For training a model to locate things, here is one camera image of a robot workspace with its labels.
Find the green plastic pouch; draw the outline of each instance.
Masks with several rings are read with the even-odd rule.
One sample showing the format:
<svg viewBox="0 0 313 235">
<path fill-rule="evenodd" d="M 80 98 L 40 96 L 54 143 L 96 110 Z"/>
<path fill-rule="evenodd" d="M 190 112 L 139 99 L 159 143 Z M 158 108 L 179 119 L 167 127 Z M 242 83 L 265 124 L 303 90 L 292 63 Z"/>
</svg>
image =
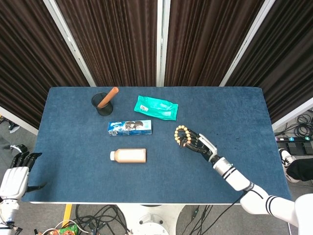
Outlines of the green plastic pouch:
<svg viewBox="0 0 313 235">
<path fill-rule="evenodd" d="M 134 111 L 163 120 L 176 120 L 178 104 L 163 99 L 138 96 Z"/>
</svg>

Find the blue felt surface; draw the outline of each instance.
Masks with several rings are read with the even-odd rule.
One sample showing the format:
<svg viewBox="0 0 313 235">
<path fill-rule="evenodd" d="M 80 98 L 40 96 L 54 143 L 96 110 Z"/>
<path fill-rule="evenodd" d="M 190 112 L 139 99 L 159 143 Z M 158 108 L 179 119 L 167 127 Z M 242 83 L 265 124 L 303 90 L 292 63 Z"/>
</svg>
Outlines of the blue felt surface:
<svg viewBox="0 0 313 235">
<path fill-rule="evenodd" d="M 47 182 L 24 201 L 231 203 L 235 192 L 201 154 L 179 149 L 178 125 L 204 134 L 248 179 L 290 199 L 261 89 L 249 87 L 120 87 L 111 115 L 91 104 L 109 87 L 57 87 L 49 92 L 29 185 Z M 138 95 L 179 104 L 177 121 L 133 111 Z M 152 135 L 109 136 L 109 121 L 152 120 Z M 146 148 L 145 164 L 110 161 L 110 151 Z"/>
</svg>

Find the brown cylindrical object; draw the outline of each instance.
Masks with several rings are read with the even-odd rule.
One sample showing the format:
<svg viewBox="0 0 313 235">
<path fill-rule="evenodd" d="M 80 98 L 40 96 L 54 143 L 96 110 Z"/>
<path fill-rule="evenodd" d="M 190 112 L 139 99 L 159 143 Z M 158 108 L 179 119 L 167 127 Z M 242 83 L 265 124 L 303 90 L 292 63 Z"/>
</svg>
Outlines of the brown cylindrical object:
<svg viewBox="0 0 313 235">
<path fill-rule="evenodd" d="M 107 103 L 118 93 L 118 88 L 113 87 L 112 90 L 103 98 L 103 100 L 97 105 L 98 108 L 106 106 Z"/>
</svg>

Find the white bottle cap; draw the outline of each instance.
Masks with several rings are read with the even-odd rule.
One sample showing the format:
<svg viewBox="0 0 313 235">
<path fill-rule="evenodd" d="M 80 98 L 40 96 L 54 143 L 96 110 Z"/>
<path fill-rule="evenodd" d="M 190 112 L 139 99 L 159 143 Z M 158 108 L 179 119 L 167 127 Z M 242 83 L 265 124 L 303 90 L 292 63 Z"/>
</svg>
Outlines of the white bottle cap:
<svg viewBox="0 0 313 235">
<path fill-rule="evenodd" d="M 115 161 L 115 159 L 114 159 L 114 153 L 115 153 L 115 151 L 111 151 L 111 153 L 110 153 L 110 159 L 111 159 L 111 161 Z"/>
</svg>

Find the robotic hand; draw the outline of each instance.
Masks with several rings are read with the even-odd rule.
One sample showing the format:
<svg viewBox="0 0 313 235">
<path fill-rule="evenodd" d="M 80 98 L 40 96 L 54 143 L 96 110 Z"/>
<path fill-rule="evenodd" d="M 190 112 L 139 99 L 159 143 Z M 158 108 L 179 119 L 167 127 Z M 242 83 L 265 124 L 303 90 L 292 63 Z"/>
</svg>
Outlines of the robotic hand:
<svg viewBox="0 0 313 235">
<path fill-rule="evenodd" d="M 14 225 L 14 219 L 19 209 L 18 200 L 26 193 L 44 187 L 28 187 L 28 175 L 41 153 L 31 153 L 26 150 L 17 154 L 7 169 L 0 186 L 0 235 L 9 235 L 12 231 L 19 234 L 22 229 Z"/>
<path fill-rule="evenodd" d="M 178 126 L 175 140 L 180 147 L 187 147 L 202 154 L 236 191 L 244 191 L 240 204 L 250 214 L 270 214 L 299 229 L 299 235 L 312 234 L 313 194 L 299 197 L 296 202 L 268 195 L 260 186 L 248 180 L 226 158 L 217 155 L 217 148 L 202 134 L 197 134 L 185 126 Z"/>
</svg>

